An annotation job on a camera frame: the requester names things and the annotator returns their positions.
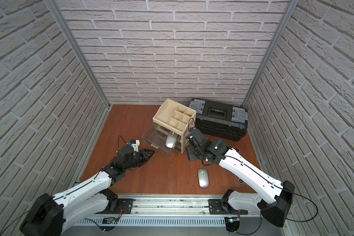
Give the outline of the beige drawer organizer cabinet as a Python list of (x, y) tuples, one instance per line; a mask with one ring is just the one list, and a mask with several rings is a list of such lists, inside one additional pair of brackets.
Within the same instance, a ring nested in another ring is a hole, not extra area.
[(188, 146), (186, 136), (189, 128), (193, 127), (196, 115), (197, 112), (195, 110), (171, 99), (167, 99), (159, 107), (152, 119), (153, 123), (159, 124), (180, 135), (181, 151), (179, 153), (184, 153)]

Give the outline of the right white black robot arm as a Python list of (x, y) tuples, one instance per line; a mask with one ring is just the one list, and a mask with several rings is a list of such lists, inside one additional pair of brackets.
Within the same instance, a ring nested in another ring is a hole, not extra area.
[(254, 208), (265, 220), (283, 227), (294, 199), (295, 185), (281, 182), (243, 158), (230, 144), (220, 138), (210, 141), (199, 129), (190, 128), (185, 137), (191, 146), (186, 148), (189, 160), (201, 160), (218, 165), (244, 181), (260, 197), (251, 202), (248, 211)]

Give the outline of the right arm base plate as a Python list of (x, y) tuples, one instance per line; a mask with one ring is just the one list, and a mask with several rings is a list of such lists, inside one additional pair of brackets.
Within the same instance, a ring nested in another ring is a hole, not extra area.
[(240, 213), (240, 215), (248, 214), (247, 210), (235, 210), (228, 203), (224, 203), (220, 199), (209, 199), (208, 209), (210, 215), (238, 215), (238, 213)]

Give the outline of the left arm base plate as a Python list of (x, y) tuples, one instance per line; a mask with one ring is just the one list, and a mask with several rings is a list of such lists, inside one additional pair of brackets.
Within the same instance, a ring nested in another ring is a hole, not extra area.
[(134, 199), (119, 198), (111, 200), (107, 206), (107, 214), (131, 214)]

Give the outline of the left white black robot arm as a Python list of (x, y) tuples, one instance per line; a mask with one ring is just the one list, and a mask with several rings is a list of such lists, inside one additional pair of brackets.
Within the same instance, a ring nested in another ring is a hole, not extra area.
[(145, 165), (155, 151), (123, 146), (111, 162), (88, 180), (53, 196), (38, 197), (20, 226), (25, 236), (59, 236), (69, 227), (95, 213), (122, 211), (110, 187), (128, 170)]

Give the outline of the clear top drawer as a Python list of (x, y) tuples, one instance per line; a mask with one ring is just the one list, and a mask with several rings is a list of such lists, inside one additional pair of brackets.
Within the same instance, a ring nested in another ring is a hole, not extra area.
[(178, 137), (177, 143), (174, 148), (166, 147), (166, 139), (169, 129), (154, 123), (148, 131), (142, 136), (143, 140), (150, 144), (152, 147), (156, 148), (158, 151), (164, 153), (166, 156), (170, 156), (173, 151), (181, 151), (180, 135)]

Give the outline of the silver computer mouse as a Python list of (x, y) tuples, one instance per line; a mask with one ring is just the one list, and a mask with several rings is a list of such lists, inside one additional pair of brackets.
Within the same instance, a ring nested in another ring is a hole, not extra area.
[(174, 148), (177, 143), (178, 137), (179, 135), (177, 133), (170, 131), (166, 139), (166, 147)]
[(209, 186), (208, 172), (205, 168), (198, 170), (198, 180), (201, 188), (207, 188)]

